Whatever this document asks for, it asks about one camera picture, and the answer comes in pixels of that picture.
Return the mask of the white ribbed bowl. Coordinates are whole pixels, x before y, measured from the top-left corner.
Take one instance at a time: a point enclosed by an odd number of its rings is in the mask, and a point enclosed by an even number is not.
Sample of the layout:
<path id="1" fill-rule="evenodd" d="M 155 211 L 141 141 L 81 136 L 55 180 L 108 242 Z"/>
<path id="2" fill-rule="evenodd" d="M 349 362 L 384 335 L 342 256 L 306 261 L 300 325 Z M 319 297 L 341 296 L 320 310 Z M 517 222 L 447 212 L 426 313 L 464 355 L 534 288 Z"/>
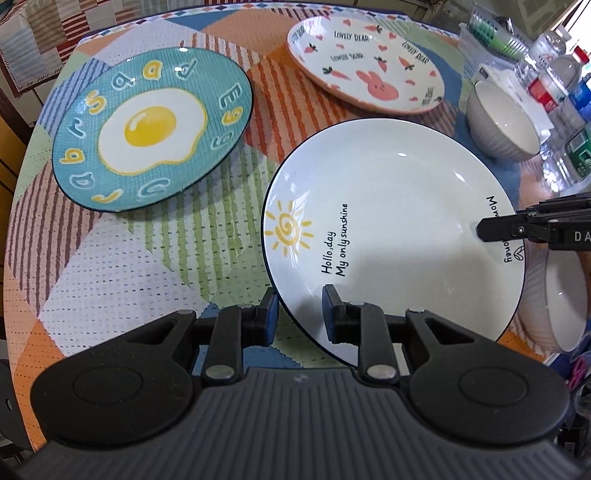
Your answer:
<path id="1" fill-rule="evenodd" d="M 518 308 L 526 335 L 546 354 L 569 353 L 583 339 L 588 288 L 580 256 L 526 245 L 526 271 Z"/>

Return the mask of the white black-rimmed bowl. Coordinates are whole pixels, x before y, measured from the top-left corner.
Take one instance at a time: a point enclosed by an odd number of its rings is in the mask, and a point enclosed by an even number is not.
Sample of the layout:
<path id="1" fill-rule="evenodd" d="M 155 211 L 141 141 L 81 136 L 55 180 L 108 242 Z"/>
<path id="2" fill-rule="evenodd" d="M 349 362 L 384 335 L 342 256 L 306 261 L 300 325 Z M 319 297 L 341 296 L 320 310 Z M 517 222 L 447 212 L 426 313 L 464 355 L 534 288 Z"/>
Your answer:
<path id="1" fill-rule="evenodd" d="M 493 83 L 474 84 L 467 100 L 466 118 L 473 141 L 494 160 L 524 162 L 540 151 L 531 119 Z"/>

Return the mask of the white sun plate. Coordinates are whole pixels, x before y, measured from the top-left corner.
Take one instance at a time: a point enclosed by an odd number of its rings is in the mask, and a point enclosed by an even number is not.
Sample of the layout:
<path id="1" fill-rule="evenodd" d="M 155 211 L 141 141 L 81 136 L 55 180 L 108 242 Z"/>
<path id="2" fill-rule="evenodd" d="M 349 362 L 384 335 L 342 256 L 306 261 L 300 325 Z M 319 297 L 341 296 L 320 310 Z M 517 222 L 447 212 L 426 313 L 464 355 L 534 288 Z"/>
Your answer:
<path id="1" fill-rule="evenodd" d="M 486 338 L 502 336 L 523 291 L 522 241 L 486 243 L 478 223 L 510 215 L 495 175 L 425 126 L 386 118 L 339 123 L 277 169 L 262 212 L 263 260 L 284 309 L 329 354 L 322 290 L 386 313 L 429 310 Z"/>

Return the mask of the teal fried egg plate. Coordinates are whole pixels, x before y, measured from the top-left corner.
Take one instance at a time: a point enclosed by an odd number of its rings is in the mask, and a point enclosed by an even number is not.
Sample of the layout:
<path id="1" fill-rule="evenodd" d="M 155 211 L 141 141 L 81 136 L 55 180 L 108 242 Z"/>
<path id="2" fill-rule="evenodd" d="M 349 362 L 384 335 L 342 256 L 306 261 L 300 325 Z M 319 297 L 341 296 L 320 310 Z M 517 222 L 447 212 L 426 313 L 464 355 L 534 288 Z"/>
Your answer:
<path id="1" fill-rule="evenodd" d="M 143 208 L 204 178 L 238 144 L 252 84 L 207 49 L 128 58 L 78 93 L 54 136 L 52 170 L 73 203 L 100 212 Z"/>

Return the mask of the white bunny carrot plate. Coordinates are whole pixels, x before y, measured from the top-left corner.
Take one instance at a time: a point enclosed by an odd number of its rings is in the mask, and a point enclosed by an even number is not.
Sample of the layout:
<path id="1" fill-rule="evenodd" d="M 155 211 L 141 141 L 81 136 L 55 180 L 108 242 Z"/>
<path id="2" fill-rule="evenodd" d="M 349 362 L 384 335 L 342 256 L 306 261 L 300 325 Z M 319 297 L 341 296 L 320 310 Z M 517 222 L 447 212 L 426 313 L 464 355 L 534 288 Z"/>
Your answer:
<path id="1" fill-rule="evenodd" d="M 366 110 L 423 114 L 445 97 L 444 79 L 431 58 L 375 20 L 304 19 L 287 33 L 287 50 L 319 87 Z"/>

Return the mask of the green-label water bottle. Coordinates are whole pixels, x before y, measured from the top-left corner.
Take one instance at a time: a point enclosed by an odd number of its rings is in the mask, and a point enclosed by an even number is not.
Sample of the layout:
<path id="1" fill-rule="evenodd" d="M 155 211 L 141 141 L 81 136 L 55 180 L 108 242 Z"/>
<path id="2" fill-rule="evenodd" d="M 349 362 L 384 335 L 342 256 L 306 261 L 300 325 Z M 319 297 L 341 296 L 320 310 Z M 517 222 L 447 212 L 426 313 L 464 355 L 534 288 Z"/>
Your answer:
<path id="1" fill-rule="evenodd" d="M 562 147 L 544 155 L 543 178 L 558 196 L 590 192 L 590 123 Z"/>

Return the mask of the blue-label water bottle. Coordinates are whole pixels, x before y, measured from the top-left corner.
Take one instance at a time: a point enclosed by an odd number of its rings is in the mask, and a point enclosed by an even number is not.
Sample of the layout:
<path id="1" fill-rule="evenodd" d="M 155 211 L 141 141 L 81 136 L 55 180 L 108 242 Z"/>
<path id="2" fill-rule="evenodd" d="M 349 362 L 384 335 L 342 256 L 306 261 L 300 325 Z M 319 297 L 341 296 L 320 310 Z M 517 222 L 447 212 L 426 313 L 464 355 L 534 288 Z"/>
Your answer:
<path id="1" fill-rule="evenodd" d="M 569 135 L 574 135 L 590 121 L 590 98 L 590 75 L 587 74 L 568 95 L 562 107 L 562 119 Z"/>

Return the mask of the red-cap water bottle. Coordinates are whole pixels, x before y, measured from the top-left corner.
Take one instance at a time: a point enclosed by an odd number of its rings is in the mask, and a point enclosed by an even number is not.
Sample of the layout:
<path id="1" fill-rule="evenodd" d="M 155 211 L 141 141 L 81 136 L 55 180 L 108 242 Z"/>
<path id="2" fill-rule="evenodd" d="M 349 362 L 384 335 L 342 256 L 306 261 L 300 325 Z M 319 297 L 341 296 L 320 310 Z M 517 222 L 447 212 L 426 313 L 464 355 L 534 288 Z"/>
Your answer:
<path id="1" fill-rule="evenodd" d="M 531 97 L 547 113 L 552 112 L 574 91 L 582 78 L 583 67 L 589 61 L 588 54 L 579 46 L 574 48 L 572 54 L 552 60 L 528 86 Z"/>

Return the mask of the colourful patchwork tablecloth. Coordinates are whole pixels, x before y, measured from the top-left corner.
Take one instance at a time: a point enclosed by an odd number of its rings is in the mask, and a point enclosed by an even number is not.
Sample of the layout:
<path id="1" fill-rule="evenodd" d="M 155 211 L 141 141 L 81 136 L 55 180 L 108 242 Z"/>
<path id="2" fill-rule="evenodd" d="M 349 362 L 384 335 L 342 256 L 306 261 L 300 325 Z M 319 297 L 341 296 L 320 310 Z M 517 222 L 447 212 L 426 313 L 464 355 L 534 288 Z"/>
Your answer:
<path id="1" fill-rule="evenodd" d="M 30 443 L 44 437 L 33 414 L 36 377 L 62 358 L 180 308 L 256 303 L 269 286 L 260 247 L 267 185 L 287 154 L 360 110 L 297 69 L 287 32 L 320 14 L 308 5 L 182 10 L 90 36 L 72 47 L 31 140 L 13 194 L 3 269 L 3 318 L 16 398 Z M 145 209 L 96 213 L 68 200 L 52 172 L 56 129 L 78 92 L 143 51 L 206 48 L 238 63 L 254 92 L 238 148 L 182 193 Z"/>

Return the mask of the clear basket green items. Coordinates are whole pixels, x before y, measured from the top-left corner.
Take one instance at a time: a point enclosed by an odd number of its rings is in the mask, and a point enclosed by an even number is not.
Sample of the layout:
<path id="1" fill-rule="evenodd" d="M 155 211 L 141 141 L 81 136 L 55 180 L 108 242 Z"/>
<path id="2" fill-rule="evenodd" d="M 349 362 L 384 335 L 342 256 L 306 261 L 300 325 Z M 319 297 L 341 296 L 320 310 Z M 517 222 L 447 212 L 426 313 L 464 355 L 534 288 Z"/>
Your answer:
<path id="1" fill-rule="evenodd" d="M 508 61 L 523 59 L 531 46 L 531 40 L 511 17 L 494 13 L 478 3 L 473 6 L 467 29 L 488 51 Z"/>

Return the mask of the patchwork covered counter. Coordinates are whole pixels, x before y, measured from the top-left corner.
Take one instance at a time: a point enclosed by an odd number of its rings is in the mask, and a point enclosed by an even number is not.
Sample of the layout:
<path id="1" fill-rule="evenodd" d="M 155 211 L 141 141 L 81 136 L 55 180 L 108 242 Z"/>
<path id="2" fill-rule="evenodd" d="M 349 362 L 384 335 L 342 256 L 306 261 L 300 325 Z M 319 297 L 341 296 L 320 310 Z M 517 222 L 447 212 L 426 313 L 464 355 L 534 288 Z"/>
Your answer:
<path id="1" fill-rule="evenodd" d="M 16 95 L 57 75 L 86 35 L 167 9 L 165 1 L 1 3 L 1 70 Z"/>

